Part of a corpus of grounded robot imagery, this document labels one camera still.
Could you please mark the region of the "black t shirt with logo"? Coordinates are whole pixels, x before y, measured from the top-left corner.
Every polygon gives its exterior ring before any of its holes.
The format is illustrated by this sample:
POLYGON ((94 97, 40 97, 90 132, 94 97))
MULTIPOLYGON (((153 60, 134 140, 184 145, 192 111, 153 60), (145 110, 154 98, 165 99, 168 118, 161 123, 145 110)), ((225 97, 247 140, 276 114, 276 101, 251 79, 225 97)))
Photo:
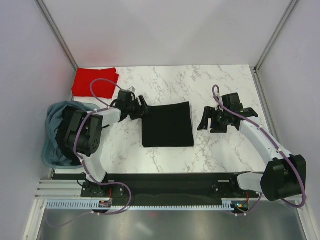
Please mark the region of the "black t shirt with logo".
POLYGON ((145 148, 193 147, 190 103, 151 106, 142 117, 142 145, 145 148))

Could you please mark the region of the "blue plastic laundry basket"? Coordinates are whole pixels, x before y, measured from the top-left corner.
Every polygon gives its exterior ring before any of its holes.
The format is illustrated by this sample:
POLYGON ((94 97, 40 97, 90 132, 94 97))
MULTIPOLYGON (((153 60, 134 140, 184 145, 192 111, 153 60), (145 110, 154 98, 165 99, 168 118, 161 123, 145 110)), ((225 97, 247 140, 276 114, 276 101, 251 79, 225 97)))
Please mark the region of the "blue plastic laundry basket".
POLYGON ((92 115, 82 128, 74 153, 74 140, 88 113, 99 110, 93 103, 61 101, 51 105, 46 113, 46 140, 42 162, 53 169, 79 169, 79 155, 94 157, 99 154, 102 117, 92 115))

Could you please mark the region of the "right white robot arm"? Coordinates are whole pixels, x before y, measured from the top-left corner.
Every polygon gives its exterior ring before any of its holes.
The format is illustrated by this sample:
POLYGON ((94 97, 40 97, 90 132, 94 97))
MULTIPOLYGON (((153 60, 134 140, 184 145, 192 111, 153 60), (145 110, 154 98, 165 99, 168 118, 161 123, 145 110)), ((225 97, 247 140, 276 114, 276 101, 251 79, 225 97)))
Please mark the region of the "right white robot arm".
POLYGON ((228 109, 204 108, 198 130, 210 129, 211 133, 224 134, 228 126, 235 127, 254 146, 266 164, 263 173, 237 173, 229 184, 229 191, 235 197, 247 190, 262 193, 270 202, 285 201, 301 196, 298 207, 305 205, 306 160, 301 155, 293 155, 283 148, 261 125, 258 114, 251 108, 231 112, 228 109))

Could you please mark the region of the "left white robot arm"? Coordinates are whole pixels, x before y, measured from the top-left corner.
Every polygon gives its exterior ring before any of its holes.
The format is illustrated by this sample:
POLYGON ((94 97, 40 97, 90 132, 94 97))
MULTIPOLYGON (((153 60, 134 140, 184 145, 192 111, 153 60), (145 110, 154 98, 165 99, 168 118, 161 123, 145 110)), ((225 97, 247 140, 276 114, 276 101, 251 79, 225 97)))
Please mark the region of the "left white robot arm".
POLYGON ((110 185, 105 181, 107 172, 102 167, 100 146, 107 128, 127 117, 136 120, 149 113, 150 106, 143 95, 135 97, 133 93, 125 92, 110 107, 89 112, 76 110, 70 117, 64 145, 79 159, 86 179, 93 183, 92 191, 99 197, 106 196, 110 191, 110 185))

